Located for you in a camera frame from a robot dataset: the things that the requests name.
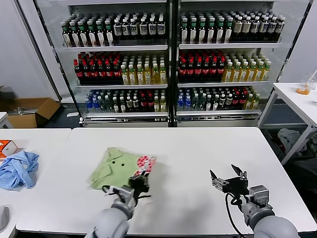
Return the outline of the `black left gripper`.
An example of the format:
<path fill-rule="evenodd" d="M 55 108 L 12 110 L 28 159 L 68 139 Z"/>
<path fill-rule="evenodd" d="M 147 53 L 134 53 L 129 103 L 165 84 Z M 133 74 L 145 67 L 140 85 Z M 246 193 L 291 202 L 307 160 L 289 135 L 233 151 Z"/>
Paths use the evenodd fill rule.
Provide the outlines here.
<path fill-rule="evenodd" d="M 143 171 L 141 172 L 141 178 L 139 175 L 134 175 L 129 179 L 129 186 L 134 189 L 135 196 L 149 192 L 150 186 L 147 180 L 149 174 L 149 172 Z"/>

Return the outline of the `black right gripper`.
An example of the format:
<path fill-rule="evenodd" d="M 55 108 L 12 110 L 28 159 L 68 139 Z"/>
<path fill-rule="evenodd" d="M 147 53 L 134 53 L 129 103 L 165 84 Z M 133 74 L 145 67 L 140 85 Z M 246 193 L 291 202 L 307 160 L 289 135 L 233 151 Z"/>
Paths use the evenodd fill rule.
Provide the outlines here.
<path fill-rule="evenodd" d="M 238 166 L 235 166 L 234 164 L 232 164 L 231 166 L 239 177 L 223 180 L 221 178 L 218 178 L 215 173 L 210 170 L 212 185 L 216 189 L 222 190 L 223 193 L 232 193 L 234 196 L 249 195 L 249 181 L 247 180 L 247 172 L 242 171 Z"/>

